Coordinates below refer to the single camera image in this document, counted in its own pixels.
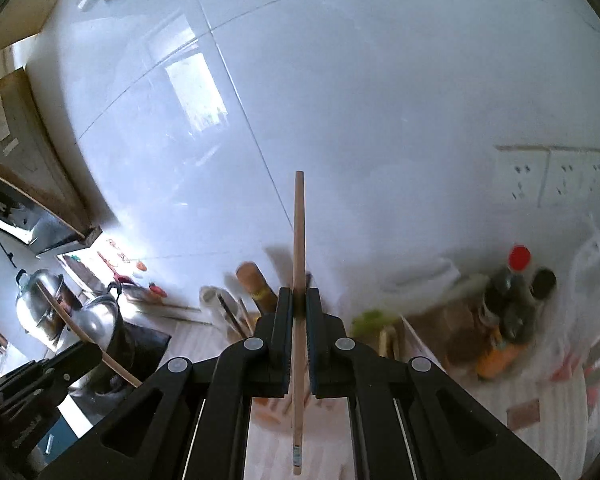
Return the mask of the light wooden chopstick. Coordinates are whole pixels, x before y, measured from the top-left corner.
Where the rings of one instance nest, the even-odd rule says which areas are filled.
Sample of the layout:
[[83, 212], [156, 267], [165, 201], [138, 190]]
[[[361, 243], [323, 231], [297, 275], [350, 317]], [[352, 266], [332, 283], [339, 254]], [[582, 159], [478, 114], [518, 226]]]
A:
[[128, 384], [134, 388], [140, 388], [142, 382], [131, 374], [126, 368], [120, 365], [115, 359], [113, 359], [96, 341], [94, 341], [89, 334], [85, 333], [82, 328], [73, 321], [72, 317], [68, 315], [65, 308], [55, 299], [55, 296], [50, 294], [48, 290], [40, 284], [36, 285], [38, 291], [42, 294], [45, 300], [50, 304], [50, 307], [59, 315], [59, 317], [65, 322], [65, 324], [76, 333], [80, 341], [94, 344], [100, 350], [102, 356], [102, 362], [104, 362], [110, 370], [115, 372], [118, 376], [124, 379]]
[[304, 295], [306, 294], [306, 198], [304, 173], [294, 174], [294, 250], [292, 251], [292, 471], [302, 473], [302, 443], [304, 414], [304, 367], [306, 366], [306, 326], [304, 325]]

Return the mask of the black induction cooktop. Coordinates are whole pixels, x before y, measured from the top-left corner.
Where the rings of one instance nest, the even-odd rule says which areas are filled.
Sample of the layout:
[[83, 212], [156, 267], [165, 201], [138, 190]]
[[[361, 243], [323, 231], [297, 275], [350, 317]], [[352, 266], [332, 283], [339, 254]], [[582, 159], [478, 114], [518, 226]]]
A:
[[[107, 352], [141, 382], [154, 374], [166, 353], [171, 336], [123, 322], [122, 334]], [[89, 418], [102, 418], [116, 408], [134, 388], [105, 363], [79, 380], [79, 388], [70, 393], [72, 400]]]

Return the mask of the steel steamer pot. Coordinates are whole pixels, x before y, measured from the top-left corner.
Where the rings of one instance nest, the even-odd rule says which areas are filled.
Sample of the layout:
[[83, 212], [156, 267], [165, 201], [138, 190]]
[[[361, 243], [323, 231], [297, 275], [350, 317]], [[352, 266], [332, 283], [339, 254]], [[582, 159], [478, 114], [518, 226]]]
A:
[[61, 274], [53, 274], [47, 269], [33, 273], [21, 269], [16, 275], [16, 283], [19, 287], [16, 313], [22, 328], [46, 347], [51, 347], [64, 329], [65, 321], [46, 300], [41, 289], [44, 288], [62, 304], [68, 315], [82, 308], [80, 300]]

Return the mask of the white cylindrical utensil holder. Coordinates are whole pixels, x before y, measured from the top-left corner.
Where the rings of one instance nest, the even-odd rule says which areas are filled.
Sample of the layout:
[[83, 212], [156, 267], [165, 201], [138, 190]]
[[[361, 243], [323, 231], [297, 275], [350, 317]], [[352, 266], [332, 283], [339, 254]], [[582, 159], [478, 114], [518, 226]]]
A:
[[228, 316], [219, 303], [218, 295], [224, 298], [226, 304], [242, 326], [242, 329], [248, 337], [251, 337], [256, 328], [258, 316], [249, 313], [244, 302], [240, 298], [236, 299], [228, 290], [215, 286], [202, 286], [199, 289], [200, 308], [204, 311], [205, 315], [208, 315], [211, 323], [226, 335], [230, 341], [242, 339], [236, 330], [234, 330], [233, 325], [230, 324]]

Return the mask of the dark chopstick in holder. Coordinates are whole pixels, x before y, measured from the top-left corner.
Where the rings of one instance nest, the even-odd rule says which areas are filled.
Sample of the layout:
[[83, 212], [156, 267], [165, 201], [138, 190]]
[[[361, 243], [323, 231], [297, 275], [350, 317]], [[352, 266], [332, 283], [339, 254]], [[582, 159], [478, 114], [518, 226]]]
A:
[[223, 308], [225, 314], [228, 316], [228, 319], [230, 320], [230, 324], [233, 325], [234, 330], [236, 330], [236, 332], [242, 337], [242, 339], [246, 339], [248, 337], [246, 332], [242, 329], [242, 326], [237, 321], [237, 318], [235, 318], [235, 315], [226, 304], [224, 298], [221, 295], [218, 295], [217, 297], [221, 307]]

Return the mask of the small brown square tag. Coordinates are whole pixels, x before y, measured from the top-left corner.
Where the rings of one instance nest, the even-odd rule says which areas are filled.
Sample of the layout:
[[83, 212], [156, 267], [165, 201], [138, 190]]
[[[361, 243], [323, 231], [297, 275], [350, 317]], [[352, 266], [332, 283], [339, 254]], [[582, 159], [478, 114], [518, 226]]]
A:
[[510, 406], [506, 411], [506, 425], [512, 431], [529, 428], [540, 421], [541, 410], [538, 398]]

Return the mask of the steel wok with lid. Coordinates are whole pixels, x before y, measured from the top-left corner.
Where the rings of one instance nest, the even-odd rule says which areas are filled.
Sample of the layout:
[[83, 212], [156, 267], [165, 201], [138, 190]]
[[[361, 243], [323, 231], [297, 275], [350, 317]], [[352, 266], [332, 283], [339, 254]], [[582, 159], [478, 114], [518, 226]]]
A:
[[91, 341], [115, 360], [126, 345], [124, 323], [118, 305], [121, 294], [122, 285], [111, 282], [106, 292], [84, 304], [72, 316], [76, 325]]

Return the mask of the striped cat pattern mat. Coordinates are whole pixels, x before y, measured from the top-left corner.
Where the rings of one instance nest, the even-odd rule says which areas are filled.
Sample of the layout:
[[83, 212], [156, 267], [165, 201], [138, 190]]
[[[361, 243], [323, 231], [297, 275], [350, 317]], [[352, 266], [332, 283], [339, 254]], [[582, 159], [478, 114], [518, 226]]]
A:
[[317, 399], [346, 400], [359, 479], [554, 479], [555, 469], [423, 356], [391, 361], [346, 337], [339, 318], [309, 319], [310, 366], [291, 373], [291, 322], [258, 319], [253, 336], [217, 358], [185, 363], [170, 430], [170, 458], [156, 479], [240, 479], [251, 404], [308, 380]]

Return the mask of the black cap sauce bottle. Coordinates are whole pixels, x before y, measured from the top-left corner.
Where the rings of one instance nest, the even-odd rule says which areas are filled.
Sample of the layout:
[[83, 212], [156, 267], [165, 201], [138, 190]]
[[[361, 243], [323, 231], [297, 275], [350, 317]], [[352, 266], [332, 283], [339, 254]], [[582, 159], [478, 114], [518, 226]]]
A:
[[542, 307], [552, 296], [556, 285], [556, 274], [547, 268], [539, 268], [531, 281], [522, 275], [514, 278], [500, 322], [501, 335], [509, 344], [528, 344], [531, 341]]

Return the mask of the red cap sauce bottle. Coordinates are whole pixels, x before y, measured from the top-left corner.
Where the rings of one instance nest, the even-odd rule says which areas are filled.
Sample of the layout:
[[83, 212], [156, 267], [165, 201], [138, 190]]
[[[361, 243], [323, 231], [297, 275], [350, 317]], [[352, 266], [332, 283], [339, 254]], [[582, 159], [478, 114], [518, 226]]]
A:
[[478, 309], [478, 320], [483, 326], [498, 326], [512, 299], [513, 290], [524, 282], [524, 271], [530, 262], [530, 250], [524, 245], [515, 245], [508, 254], [506, 266], [490, 277]]

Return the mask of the dark soy sauce bottle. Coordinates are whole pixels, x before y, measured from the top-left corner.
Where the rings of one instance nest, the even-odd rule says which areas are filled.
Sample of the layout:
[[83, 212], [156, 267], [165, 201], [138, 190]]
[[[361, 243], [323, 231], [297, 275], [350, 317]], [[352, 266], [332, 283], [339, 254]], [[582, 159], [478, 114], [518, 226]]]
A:
[[276, 311], [276, 293], [254, 262], [241, 263], [236, 269], [236, 278], [262, 314]]

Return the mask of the black range hood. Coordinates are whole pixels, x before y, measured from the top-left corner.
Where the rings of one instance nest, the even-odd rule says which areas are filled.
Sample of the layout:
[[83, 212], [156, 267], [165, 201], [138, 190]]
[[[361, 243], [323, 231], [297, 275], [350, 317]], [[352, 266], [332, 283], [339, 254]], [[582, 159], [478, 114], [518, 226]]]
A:
[[91, 247], [102, 235], [99, 226], [80, 230], [68, 220], [0, 179], [0, 231], [15, 237], [36, 256]]

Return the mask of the clear plastic bag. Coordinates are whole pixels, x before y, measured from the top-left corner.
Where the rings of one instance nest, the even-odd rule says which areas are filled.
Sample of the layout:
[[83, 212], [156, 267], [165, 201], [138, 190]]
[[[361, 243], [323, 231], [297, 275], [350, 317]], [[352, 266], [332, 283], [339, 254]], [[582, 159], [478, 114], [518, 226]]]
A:
[[555, 310], [547, 327], [547, 371], [550, 382], [572, 378], [600, 338], [600, 228], [585, 220], [586, 237], [560, 279]]

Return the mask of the white wall power outlet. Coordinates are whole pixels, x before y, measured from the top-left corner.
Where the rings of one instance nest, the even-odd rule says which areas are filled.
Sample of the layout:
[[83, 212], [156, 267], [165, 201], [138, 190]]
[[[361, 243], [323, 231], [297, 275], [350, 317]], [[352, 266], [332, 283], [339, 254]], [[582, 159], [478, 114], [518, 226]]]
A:
[[492, 192], [501, 204], [578, 204], [600, 187], [600, 148], [497, 146]]

